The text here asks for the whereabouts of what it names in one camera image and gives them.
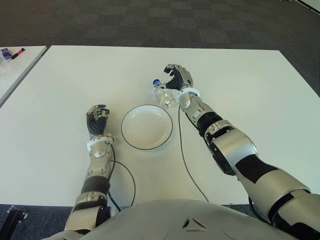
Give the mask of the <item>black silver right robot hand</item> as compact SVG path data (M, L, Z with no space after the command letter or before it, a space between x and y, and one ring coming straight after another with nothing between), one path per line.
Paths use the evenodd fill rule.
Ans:
M190 72L181 65L168 64L164 68L164 72L172 77L172 79L165 84L166 89L181 91L184 88L191 88L194 85Z

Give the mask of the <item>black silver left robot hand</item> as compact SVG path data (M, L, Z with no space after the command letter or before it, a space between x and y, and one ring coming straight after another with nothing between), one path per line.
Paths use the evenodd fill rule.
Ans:
M110 110L105 104L93 105L86 113L86 125L90 139L104 134Z

